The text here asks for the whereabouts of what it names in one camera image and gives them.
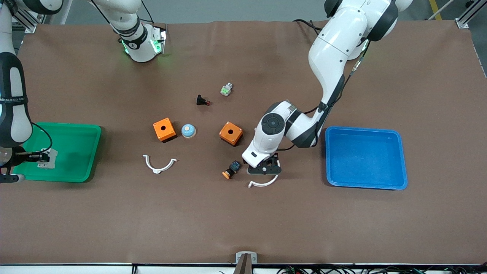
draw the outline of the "plastic tray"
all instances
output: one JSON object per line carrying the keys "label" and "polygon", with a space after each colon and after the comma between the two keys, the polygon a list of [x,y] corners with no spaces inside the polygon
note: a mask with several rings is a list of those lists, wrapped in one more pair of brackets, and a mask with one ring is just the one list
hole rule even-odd
{"label": "plastic tray", "polygon": [[[94,156],[100,141],[101,128],[97,125],[37,123],[53,139],[57,150],[56,167],[40,169],[36,163],[23,163],[14,173],[24,174],[26,180],[82,183],[90,177]],[[49,146],[49,139],[38,127],[24,143],[26,151],[38,151]]]}
{"label": "plastic tray", "polygon": [[394,130],[329,127],[325,132],[330,184],[402,190],[408,185],[401,136]]}

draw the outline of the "green terminal block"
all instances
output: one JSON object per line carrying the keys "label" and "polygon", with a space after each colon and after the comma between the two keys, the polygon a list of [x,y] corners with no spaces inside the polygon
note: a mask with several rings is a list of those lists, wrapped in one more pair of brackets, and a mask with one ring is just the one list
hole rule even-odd
{"label": "green terminal block", "polygon": [[220,91],[220,93],[224,96],[229,96],[230,92],[232,92],[232,87],[233,87],[232,83],[228,83],[222,87],[222,90]]}

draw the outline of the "white curved clip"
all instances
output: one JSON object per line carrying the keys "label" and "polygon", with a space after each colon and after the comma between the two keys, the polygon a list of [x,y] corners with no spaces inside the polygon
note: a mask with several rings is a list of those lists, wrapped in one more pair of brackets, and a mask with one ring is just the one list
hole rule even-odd
{"label": "white curved clip", "polygon": [[[279,164],[279,160],[277,160],[277,166],[278,167],[281,166],[281,164]],[[273,182],[275,182],[278,176],[279,176],[279,174],[275,175],[272,180],[270,180],[270,181],[268,181],[267,183],[264,183],[264,184],[260,184],[260,183],[254,182],[254,181],[250,181],[250,183],[248,184],[248,187],[251,188],[252,186],[257,186],[257,187],[268,186],[268,185],[272,184]]]}
{"label": "white curved clip", "polygon": [[153,167],[150,165],[150,163],[149,163],[149,156],[147,156],[147,155],[142,155],[142,157],[144,157],[144,158],[146,159],[146,164],[147,164],[147,166],[148,166],[150,169],[152,169],[152,172],[154,172],[154,174],[159,174],[159,173],[161,173],[161,172],[163,172],[163,171],[168,170],[168,169],[169,169],[169,168],[172,166],[172,164],[174,164],[174,162],[177,162],[177,161],[178,161],[178,160],[176,160],[176,159],[171,159],[171,161],[169,162],[169,164],[168,164],[167,166],[165,166],[165,167],[163,167],[163,168],[160,168],[160,169],[156,169],[156,168],[153,168]]}

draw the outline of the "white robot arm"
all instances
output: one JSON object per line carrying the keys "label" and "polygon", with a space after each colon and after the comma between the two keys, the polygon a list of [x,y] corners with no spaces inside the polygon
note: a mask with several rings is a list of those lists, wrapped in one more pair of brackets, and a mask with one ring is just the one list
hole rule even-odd
{"label": "white robot arm", "polygon": [[[400,1],[403,9],[411,3],[411,0]],[[394,28],[398,15],[394,0],[326,0],[325,11],[331,18],[308,54],[311,69],[323,88],[321,102],[312,117],[289,101],[271,105],[242,154],[252,168],[270,158],[284,136],[299,148],[316,145],[323,124],[343,89],[345,62],[360,54],[366,40],[378,41],[386,36]]]}
{"label": "white robot arm", "polygon": [[[165,30],[142,24],[136,15],[141,0],[89,0],[121,37],[125,51],[137,62],[146,62],[162,52]],[[20,146],[32,134],[22,64],[12,45],[12,16],[19,10],[55,14],[63,0],[0,0],[0,183],[17,182],[22,176],[10,169],[25,161],[49,161],[42,152],[26,153]]]}
{"label": "white robot arm", "polygon": [[147,62],[162,53],[166,30],[142,23],[136,12],[141,0],[88,0],[120,37],[125,52],[136,62]]}

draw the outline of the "brown work surface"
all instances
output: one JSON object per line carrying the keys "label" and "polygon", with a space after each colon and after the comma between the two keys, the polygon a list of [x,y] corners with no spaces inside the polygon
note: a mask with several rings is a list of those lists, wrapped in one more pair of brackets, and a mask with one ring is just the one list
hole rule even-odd
{"label": "brown work surface", "polygon": [[[292,22],[170,25],[166,55],[140,64],[109,26],[38,26],[20,55],[32,119],[97,124],[103,138],[88,183],[0,185],[0,262],[226,262],[241,250],[265,263],[484,262],[487,82],[453,21],[399,22],[326,122],[397,130],[405,190],[331,186],[322,140],[282,152],[269,187],[222,176],[270,104],[317,105],[315,37]],[[196,106],[198,94],[214,104]],[[152,124],[166,117],[196,136],[161,143]],[[227,121],[244,130],[237,147],[218,136]],[[155,175],[142,154],[179,161]]]}

